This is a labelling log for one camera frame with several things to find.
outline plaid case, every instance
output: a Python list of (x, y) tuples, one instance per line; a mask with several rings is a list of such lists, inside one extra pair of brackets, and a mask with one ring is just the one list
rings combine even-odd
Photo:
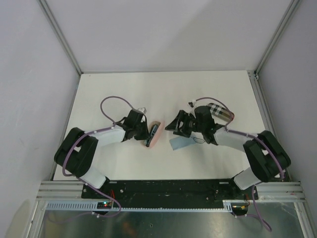
[(222, 106), (219, 106), (216, 103), (209, 103), (207, 106), (210, 107), (210, 112), (215, 117), (218, 117), (218, 118), (224, 120), (225, 122), (229, 122), (230, 121), (230, 113), (229, 113), (229, 111), (226, 108), (224, 108)]

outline gray floor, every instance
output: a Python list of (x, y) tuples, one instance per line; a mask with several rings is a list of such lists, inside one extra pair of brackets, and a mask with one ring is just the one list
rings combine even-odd
[[(230, 213), (122, 212), (114, 218), (86, 215), (72, 222), (42, 224), (41, 238), (303, 238), (293, 203), (259, 204), (270, 233), (257, 219), (235, 219)], [(81, 212), (54, 211), (62, 221)], [(254, 214), (253, 205), (249, 209)]]

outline black mounting plate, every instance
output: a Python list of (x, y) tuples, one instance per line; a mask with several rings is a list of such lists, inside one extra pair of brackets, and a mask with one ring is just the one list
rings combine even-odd
[[(118, 180), (100, 188), (109, 196), (111, 190), (124, 208), (211, 209), (223, 208), (223, 200), (245, 200), (246, 195), (252, 198), (251, 188), (239, 190), (231, 179)], [(81, 197), (104, 199), (86, 185)]]

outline white wall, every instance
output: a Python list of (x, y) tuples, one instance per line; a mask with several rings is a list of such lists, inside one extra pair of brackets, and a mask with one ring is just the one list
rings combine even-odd
[(47, 0), (82, 71), (254, 69), (290, 0)]
[(273, 122), (317, 223), (317, 1), (304, 0), (260, 73)]
[(2, 0), (0, 23), (2, 238), (16, 212), (8, 235), (20, 237), (50, 174), (78, 75), (35, 0)]

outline light blue cleaning cloth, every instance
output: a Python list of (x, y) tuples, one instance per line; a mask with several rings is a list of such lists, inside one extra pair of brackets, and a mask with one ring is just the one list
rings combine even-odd
[(180, 148), (196, 144), (196, 142), (194, 141), (193, 138), (191, 138), (191, 137), (186, 138), (186, 137), (183, 137), (183, 136), (179, 136), (179, 137), (170, 139), (169, 143), (172, 146), (173, 150), (178, 150)]

